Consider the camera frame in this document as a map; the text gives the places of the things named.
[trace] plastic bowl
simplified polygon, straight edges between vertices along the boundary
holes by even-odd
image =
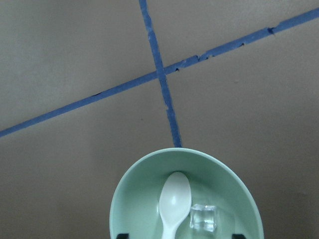
[[[262,221],[256,203],[244,183],[214,157],[186,148],[168,148],[150,153],[121,178],[110,211],[111,239],[129,233],[130,239],[160,239],[162,223],[158,202],[168,176],[180,171],[190,183],[192,205],[215,205],[220,211],[215,238],[243,234],[263,239]],[[176,239],[208,239],[189,227],[190,216],[178,228]]]

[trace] spoon head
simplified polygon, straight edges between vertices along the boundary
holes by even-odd
[[[163,224],[178,227],[187,217],[191,206],[191,191],[187,177],[181,172],[171,174],[159,198],[159,214]]]

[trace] spoon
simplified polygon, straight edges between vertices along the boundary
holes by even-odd
[[[163,222],[161,239],[174,239],[177,228],[190,211],[189,181],[180,172],[172,173],[166,180],[159,197],[159,214]]]

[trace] spoon handle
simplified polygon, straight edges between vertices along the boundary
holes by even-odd
[[[175,239],[176,231],[177,229],[164,227],[163,235],[161,236],[161,239]]]

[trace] bowl rim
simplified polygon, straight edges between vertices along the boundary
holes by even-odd
[[[219,161],[218,159],[214,158],[213,156],[195,150],[195,149],[190,149],[190,148],[163,148],[163,149],[159,149],[156,150],[154,152],[148,153],[147,155],[143,156],[142,158],[140,158],[138,161],[136,161],[134,164],[132,164],[129,169],[124,173],[124,175],[121,177],[119,183],[116,186],[116,189],[114,191],[113,197],[112,197],[112,201],[111,201],[111,207],[110,207],[110,215],[109,215],[109,229],[110,229],[110,237],[112,238],[112,234],[113,234],[113,212],[114,212],[114,199],[116,198],[119,189],[121,188],[121,185],[123,184],[124,180],[126,179],[127,175],[138,165],[140,164],[142,161],[156,155],[156,154],[161,154],[161,153],[165,153],[165,152],[188,152],[188,153],[193,153],[193,154],[197,154],[200,155],[202,157],[205,157],[211,161],[213,161],[214,163],[218,164],[220,167],[222,167],[223,169],[225,169],[239,184],[239,186],[242,188],[242,190],[244,191],[244,193],[246,194],[246,196],[248,197],[248,200],[254,210],[254,215],[255,218],[257,219],[257,225],[258,225],[258,234],[259,234],[259,238],[263,239],[264,238],[264,229],[263,229],[263,223],[261,220],[261,216],[258,210],[258,207],[256,205],[256,202],[253,198],[253,196],[251,195],[250,191],[248,190],[247,186],[244,184],[244,182],[238,177],[238,175],[231,170],[227,165],[225,165],[224,163],[222,163],[221,161]]]

